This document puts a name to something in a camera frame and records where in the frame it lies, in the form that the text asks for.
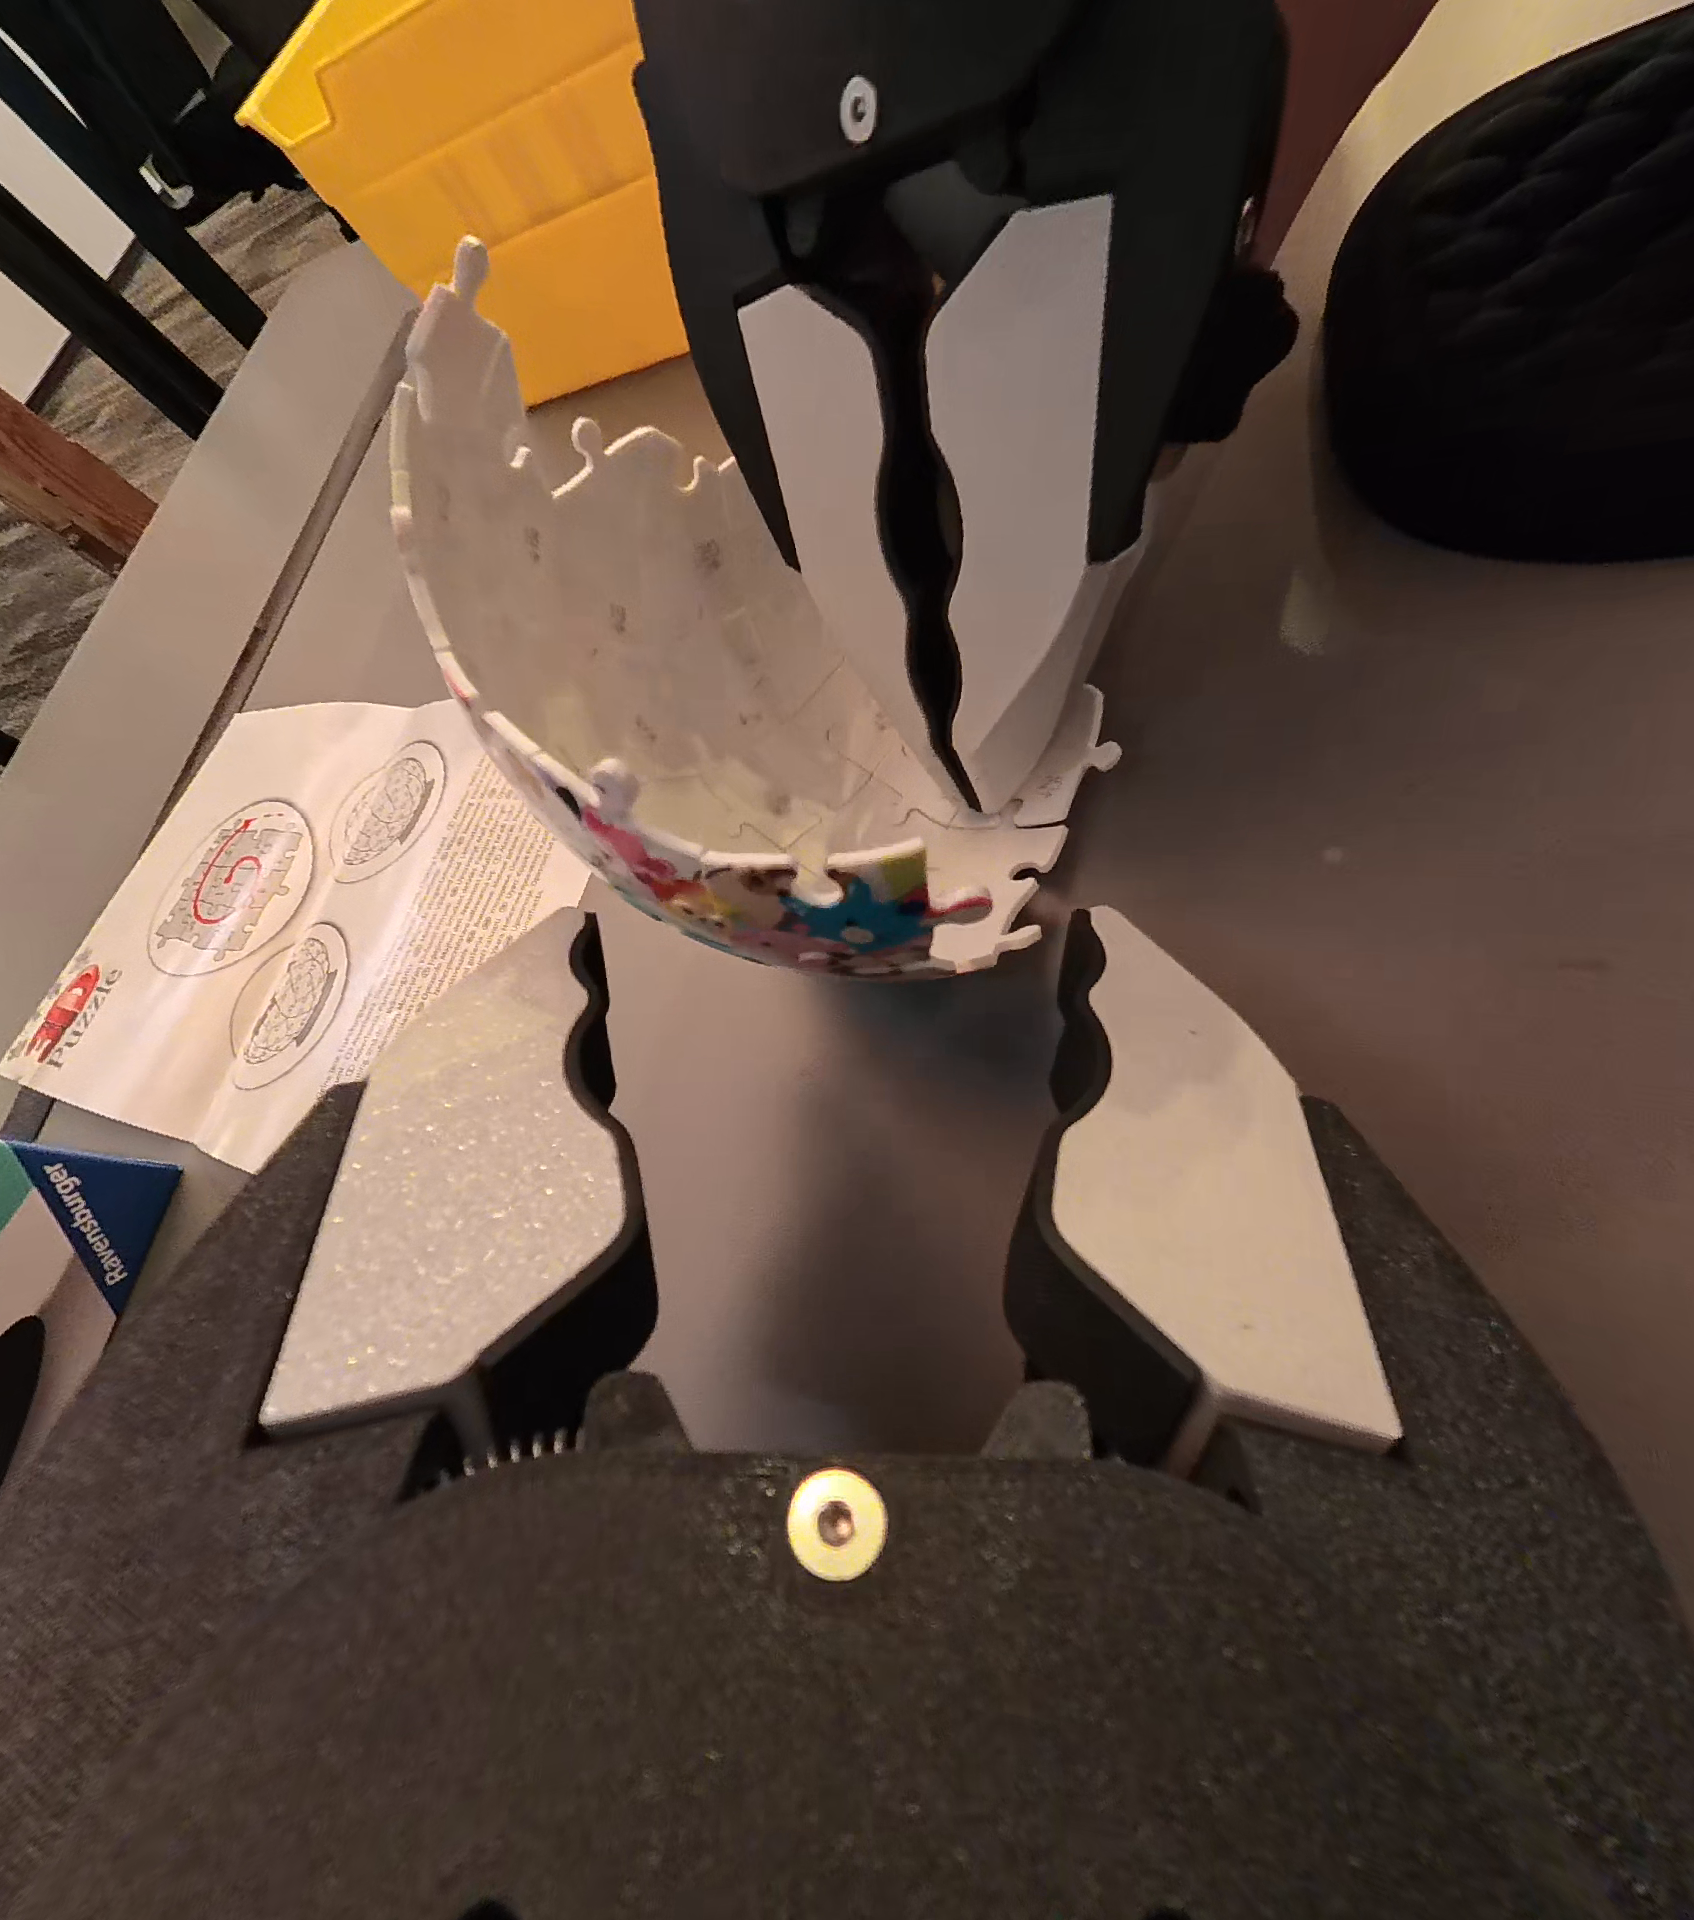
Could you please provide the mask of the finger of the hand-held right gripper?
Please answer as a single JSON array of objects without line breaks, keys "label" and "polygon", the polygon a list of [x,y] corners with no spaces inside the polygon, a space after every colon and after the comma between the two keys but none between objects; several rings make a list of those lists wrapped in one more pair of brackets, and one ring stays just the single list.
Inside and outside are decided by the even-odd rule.
[{"label": "finger of the hand-held right gripper", "polygon": [[1004,811],[1085,680],[1126,587],[1088,560],[1112,197],[1015,213],[925,337],[931,437],[954,484],[954,758]]},{"label": "finger of the hand-held right gripper", "polygon": [[952,748],[954,558],[925,433],[898,410],[876,344],[844,304],[785,283],[736,321],[794,567],[902,747],[942,795],[966,797]]}]

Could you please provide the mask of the wooden post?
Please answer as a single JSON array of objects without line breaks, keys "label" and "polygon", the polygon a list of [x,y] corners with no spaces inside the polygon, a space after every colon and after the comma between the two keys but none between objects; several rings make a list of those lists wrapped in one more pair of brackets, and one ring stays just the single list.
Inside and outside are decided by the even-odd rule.
[{"label": "wooden post", "polygon": [[0,388],[0,504],[118,575],[158,504]]}]

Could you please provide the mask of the assembled white puzzle section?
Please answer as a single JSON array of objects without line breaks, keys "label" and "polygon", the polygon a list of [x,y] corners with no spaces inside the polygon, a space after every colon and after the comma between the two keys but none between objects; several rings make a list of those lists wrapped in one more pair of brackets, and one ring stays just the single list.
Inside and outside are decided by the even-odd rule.
[{"label": "assembled white puzzle section", "polygon": [[745,964],[978,975],[1028,913],[1102,737],[1102,695],[1001,811],[931,797],[924,751],[824,625],[735,460],[524,410],[462,237],[405,341],[391,525],[444,680],[501,775],[621,900]]}]

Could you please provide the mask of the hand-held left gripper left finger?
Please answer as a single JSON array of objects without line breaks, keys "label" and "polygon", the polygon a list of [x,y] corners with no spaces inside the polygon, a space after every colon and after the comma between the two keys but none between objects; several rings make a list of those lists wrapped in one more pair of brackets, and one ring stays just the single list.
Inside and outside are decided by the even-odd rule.
[{"label": "hand-held left gripper left finger", "polygon": [[614,1118],[598,917],[558,908],[369,1073],[272,1381],[265,1438],[446,1417],[459,1450],[574,1425],[655,1331]]}]

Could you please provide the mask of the white instruction leaflet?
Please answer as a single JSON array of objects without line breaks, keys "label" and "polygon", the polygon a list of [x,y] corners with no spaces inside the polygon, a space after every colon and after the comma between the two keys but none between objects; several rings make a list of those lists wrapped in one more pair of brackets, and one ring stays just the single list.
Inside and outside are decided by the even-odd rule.
[{"label": "white instruction leaflet", "polygon": [[451,700],[244,711],[0,1074],[254,1175],[589,881]]}]

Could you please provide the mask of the yellow storage bin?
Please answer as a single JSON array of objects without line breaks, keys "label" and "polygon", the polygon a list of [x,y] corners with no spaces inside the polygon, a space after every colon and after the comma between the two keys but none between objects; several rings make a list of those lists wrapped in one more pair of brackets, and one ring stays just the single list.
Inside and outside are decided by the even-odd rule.
[{"label": "yellow storage bin", "polygon": [[425,297],[462,237],[538,405],[688,354],[632,3],[318,3],[238,121]]}]

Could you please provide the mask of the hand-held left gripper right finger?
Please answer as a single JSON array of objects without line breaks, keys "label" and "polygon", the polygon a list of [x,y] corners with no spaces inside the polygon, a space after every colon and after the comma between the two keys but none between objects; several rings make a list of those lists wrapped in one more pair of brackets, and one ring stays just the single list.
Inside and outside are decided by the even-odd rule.
[{"label": "hand-held left gripper right finger", "polygon": [[1054,1118],[1004,1313],[1102,1455],[1196,1463],[1229,1420],[1388,1455],[1379,1347],[1292,1073],[1112,907],[1056,971]]}]

